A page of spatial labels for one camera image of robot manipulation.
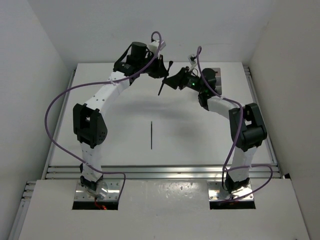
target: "white wall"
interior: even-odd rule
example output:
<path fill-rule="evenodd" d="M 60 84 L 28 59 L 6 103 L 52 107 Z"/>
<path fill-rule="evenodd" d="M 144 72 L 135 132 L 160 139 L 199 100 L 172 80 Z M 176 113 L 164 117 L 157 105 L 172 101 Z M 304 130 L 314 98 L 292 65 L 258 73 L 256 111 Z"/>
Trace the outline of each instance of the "white wall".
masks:
<path fill-rule="evenodd" d="M 26 181 L 41 177 L 50 146 L 44 114 L 69 77 L 27 0 L 1 0 L 0 240 L 9 235 Z M 51 131 L 59 105 L 52 109 Z"/>
<path fill-rule="evenodd" d="M 132 41 L 166 40 L 165 59 L 248 62 L 275 0 L 28 0 L 68 67 L 114 62 Z"/>
<path fill-rule="evenodd" d="M 280 0 L 250 62 L 269 135 L 320 236 L 320 1 Z"/>

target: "purple cable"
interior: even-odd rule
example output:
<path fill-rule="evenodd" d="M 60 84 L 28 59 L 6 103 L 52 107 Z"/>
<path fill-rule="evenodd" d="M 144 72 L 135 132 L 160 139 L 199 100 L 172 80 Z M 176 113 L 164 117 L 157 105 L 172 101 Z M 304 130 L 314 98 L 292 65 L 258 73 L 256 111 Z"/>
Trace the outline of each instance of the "purple cable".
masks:
<path fill-rule="evenodd" d="M 199 55 L 200 55 L 201 51 L 202 51 L 202 47 L 199 46 L 197 51 L 196 51 L 196 61 L 197 61 L 198 70 L 199 70 L 200 75 L 201 75 L 201 79 L 204 82 L 204 84 L 207 86 L 207 88 L 215 96 L 221 98 L 221 95 L 219 95 L 215 90 L 213 90 L 213 88 L 210 86 L 210 84 L 208 83 L 208 81 L 206 80 L 204 74 L 201 71 L 200 59 L 199 59 Z M 228 153 L 228 156 L 226 157 L 226 160 L 225 160 L 225 162 L 223 164 L 223 167 L 222 167 L 222 182 L 221 182 L 221 184 L 222 184 L 222 187 L 224 188 L 224 175 L 225 175 L 225 172 L 230 172 L 230 171 L 233 171 L 233 170 L 236 170 L 236 169 L 250 168 L 250 166 L 238 166 L 238 167 L 234 167 L 234 168 L 231 168 L 231 169 L 227 169 L 228 162 L 229 162 L 229 160 L 231 158 L 231 155 L 232 155 L 233 151 L 235 150 L 235 147 L 236 147 L 239 135 L 240 135 L 241 125 L 242 125 L 243 117 L 244 117 L 244 109 L 243 109 L 242 105 L 239 102 L 235 101 L 235 100 L 232 100 L 232 99 L 229 99 L 229 98 L 226 98 L 226 97 L 224 97 L 223 99 L 228 101 L 229 103 L 233 103 L 233 104 L 238 105 L 239 108 L 240 108 L 239 125 L 238 125 L 238 128 L 236 130 L 236 134 L 235 134 L 231 149 L 230 149 L 230 151 Z M 221 201 L 221 202 L 233 202 L 233 201 L 236 201 L 236 200 L 243 199 L 243 198 L 249 196 L 250 194 L 253 194 L 253 193 L 259 191 L 260 189 L 262 189 L 264 186 L 266 186 L 271 181 L 274 173 L 273 173 L 272 167 L 269 164 L 252 164 L 251 166 L 252 166 L 252 168 L 256 168 L 256 167 L 267 167 L 267 168 L 269 168 L 270 169 L 270 177 L 269 177 L 269 179 L 262 186 L 260 186 L 257 189 L 253 190 L 251 193 L 248 193 L 248 194 L 246 194 L 244 196 L 241 196 L 241 197 L 237 197 L 235 199 L 229 199 L 229 200 L 225 200 L 225 201 Z"/>
<path fill-rule="evenodd" d="M 159 37 L 159 46 L 154 54 L 154 56 L 152 57 L 152 59 L 143 67 L 141 68 L 138 72 L 132 74 L 131 76 L 127 76 L 123 79 L 119 79 L 119 80 L 114 80 L 113 82 L 114 83 L 119 83 L 119 82 L 122 82 L 122 81 L 125 81 L 125 80 L 128 80 L 128 79 L 131 79 L 131 78 L 135 78 L 136 76 L 138 76 L 139 74 L 141 74 L 144 70 L 146 70 L 151 64 L 152 62 L 157 58 L 158 56 L 158 53 L 160 52 L 160 49 L 161 49 L 161 43 L 162 43 L 162 36 L 160 34 L 160 32 L 158 31 L 154 31 L 152 34 L 151 34 L 151 38 L 153 38 L 153 36 L 157 34 L 158 37 Z M 85 84 L 80 84 L 80 85 L 76 85 L 76 86 L 73 86 L 73 87 L 70 87 L 68 89 L 66 89 L 65 91 L 61 92 L 58 96 L 56 96 L 52 102 L 49 104 L 46 112 L 45 112 L 45 116 L 44 116 L 44 127 L 45 127 L 45 131 L 46 131 L 46 134 L 48 135 L 49 139 L 51 140 L 51 142 L 53 142 L 54 145 L 56 145 L 58 148 L 60 148 L 61 150 L 63 150 L 64 152 L 66 152 L 67 154 L 70 154 L 71 156 L 73 156 L 74 158 L 78 159 L 80 162 L 82 162 L 83 164 L 87 165 L 90 169 L 96 171 L 97 173 L 100 173 L 100 174 L 121 174 L 123 175 L 123 184 L 122 184 L 122 187 L 121 187 L 121 190 L 119 192 L 119 196 L 118 196 L 118 202 L 120 201 L 120 197 L 122 195 L 122 192 L 124 190 L 124 186 L 125 186 L 125 182 L 126 182 L 126 174 L 124 172 L 116 172 L 116 171 L 100 171 L 98 169 L 96 169 L 95 167 L 91 166 L 90 164 L 88 164 L 85 160 L 83 160 L 81 157 L 78 157 L 77 155 L 73 154 L 72 152 L 70 152 L 69 150 L 67 150 L 66 148 L 64 148 L 63 146 L 61 146 L 60 144 L 58 144 L 53 136 L 51 135 L 50 131 L 49 131 L 49 128 L 48 128 L 48 115 L 49 115 L 49 112 L 50 112 L 50 109 L 51 107 L 53 106 L 53 104 L 60 98 L 62 97 L 63 95 L 65 95 L 66 93 L 70 92 L 71 90 L 74 90 L 74 89 L 78 89 L 78 88 L 82 88 L 82 87 L 86 87 L 86 86 L 92 86 L 92 85 L 104 85 L 104 84 L 111 84 L 110 81 L 98 81 L 98 82 L 90 82 L 90 83 L 85 83 Z"/>

